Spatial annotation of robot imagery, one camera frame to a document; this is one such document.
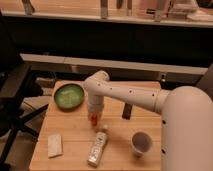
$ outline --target floor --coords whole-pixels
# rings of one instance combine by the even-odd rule
[[[36,110],[44,104],[47,104],[50,99],[51,92],[52,89],[45,88],[44,96],[26,98],[22,104],[22,108],[25,110],[25,114]],[[34,130],[39,131],[44,116],[45,112],[41,113],[40,115],[29,121],[27,125],[33,128]],[[7,135],[0,138],[0,151],[3,148],[6,139]],[[6,160],[7,163],[11,164],[11,171],[28,171],[36,141],[36,138],[32,137],[27,133],[18,133]]]

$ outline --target wooden table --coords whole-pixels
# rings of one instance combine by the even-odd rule
[[[57,82],[54,91],[63,84]],[[156,82],[114,82],[133,86],[160,87]],[[140,170],[160,171],[161,117],[133,106],[131,120],[122,119],[124,103],[105,97],[105,108],[100,125],[109,126],[109,141],[97,169],[87,164],[88,154],[96,132],[87,119],[87,93],[83,104],[74,111],[62,112],[50,99],[36,148],[30,164],[31,171],[83,171],[83,170]],[[151,150],[141,158],[132,154],[130,140],[137,131],[148,133],[152,140]],[[63,139],[63,155],[47,157],[47,137],[60,133]]]

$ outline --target white eraser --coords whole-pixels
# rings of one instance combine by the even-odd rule
[[[48,158],[62,155],[62,137],[60,134],[48,136]]]

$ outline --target chair armrest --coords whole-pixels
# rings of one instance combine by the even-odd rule
[[[30,72],[30,66],[21,64],[14,68],[8,75],[2,89],[0,91],[0,98],[14,98],[22,89],[25,80]]]

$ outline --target paper cup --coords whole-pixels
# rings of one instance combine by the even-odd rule
[[[132,137],[132,150],[136,157],[147,153],[152,146],[151,137],[144,132],[137,132]]]

